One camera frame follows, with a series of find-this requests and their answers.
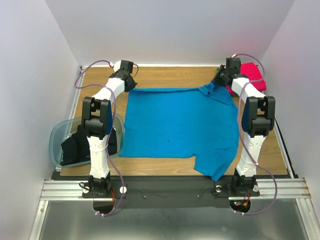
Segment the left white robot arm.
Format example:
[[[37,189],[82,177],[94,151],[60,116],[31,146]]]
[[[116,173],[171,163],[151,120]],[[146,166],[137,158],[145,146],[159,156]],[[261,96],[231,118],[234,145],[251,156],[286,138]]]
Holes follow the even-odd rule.
[[[116,98],[120,94],[136,87],[132,77],[134,65],[128,60],[117,61],[112,65],[113,73],[102,89],[83,99],[81,125],[89,144],[91,166],[88,182],[83,186],[86,195],[104,198],[111,193],[107,143],[116,112],[112,108],[116,107]]]

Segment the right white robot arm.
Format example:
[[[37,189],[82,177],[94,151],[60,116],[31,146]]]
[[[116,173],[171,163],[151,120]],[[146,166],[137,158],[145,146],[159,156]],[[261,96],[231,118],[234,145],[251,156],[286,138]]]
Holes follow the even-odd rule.
[[[257,192],[257,168],[262,145],[275,125],[276,99],[258,90],[249,77],[241,73],[241,60],[235,54],[226,59],[214,76],[213,83],[229,87],[244,103],[243,113],[237,114],[243,149],[239,163],[231,178],[230,189],[235,195]]]

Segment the blue t shirt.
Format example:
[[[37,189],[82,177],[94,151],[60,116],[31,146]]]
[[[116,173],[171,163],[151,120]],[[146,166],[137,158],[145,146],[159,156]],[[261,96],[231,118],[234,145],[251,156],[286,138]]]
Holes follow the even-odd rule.
[[[127,158],[190,158],[217,181],[237,155],[238,109],[225,87],[135,88],[129,92],[124,147]]]

